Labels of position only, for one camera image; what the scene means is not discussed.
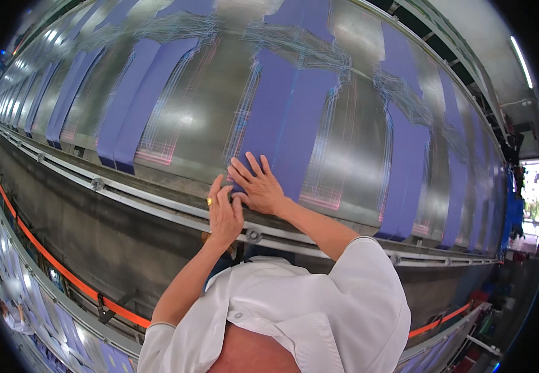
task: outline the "person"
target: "person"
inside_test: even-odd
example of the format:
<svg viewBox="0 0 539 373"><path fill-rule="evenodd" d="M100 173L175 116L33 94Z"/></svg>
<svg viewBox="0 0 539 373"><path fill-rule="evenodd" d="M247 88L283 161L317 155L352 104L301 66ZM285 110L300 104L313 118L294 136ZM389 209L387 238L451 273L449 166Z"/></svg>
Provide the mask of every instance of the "person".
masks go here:
<svg viewBox="0 0 539 373"><path fill-rule="evenodd" d="M26 320L23 304L19 303L16 307L14 305L8 307L6 302L0 299L0 314L10 329L26 335L33 335L35 333Z"/></svg>
<svg viewBox="0 0 539 373"><path fill-rule="evenodd" d="M390 259L371 237L284 196L266 157L247 152L253 172L232 158L229 175L245 193L208 194L211 236L155 306L137 373L392 372L407 343L410 310ZM288 260L249 256L206 284L243 229L246 204L307 234L335 261L310 274Z"/></svg>

